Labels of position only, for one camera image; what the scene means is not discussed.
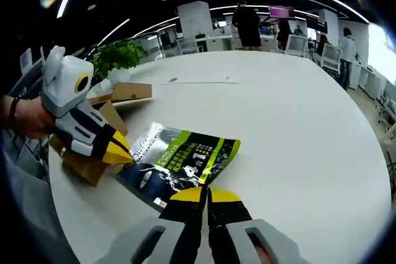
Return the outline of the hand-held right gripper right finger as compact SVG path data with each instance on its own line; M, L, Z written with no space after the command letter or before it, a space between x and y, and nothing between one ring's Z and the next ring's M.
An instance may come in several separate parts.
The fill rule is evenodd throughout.
M215 263L307 263L295 241L263 219L253 219L241 198L208 188L209 246Z

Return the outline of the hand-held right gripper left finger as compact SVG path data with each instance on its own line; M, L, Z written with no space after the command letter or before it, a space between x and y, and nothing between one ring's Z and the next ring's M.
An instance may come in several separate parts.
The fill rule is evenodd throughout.
M206 196L206 187L174 194L159 217L121 233L97 263L194 263Z

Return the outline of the person's left hand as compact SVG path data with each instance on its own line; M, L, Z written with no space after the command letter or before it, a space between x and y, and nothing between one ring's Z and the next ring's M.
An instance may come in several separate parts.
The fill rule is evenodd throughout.
M54 116L42 105L41 98L20 100L16 104L14 127L20 134L41 139L55 131Z

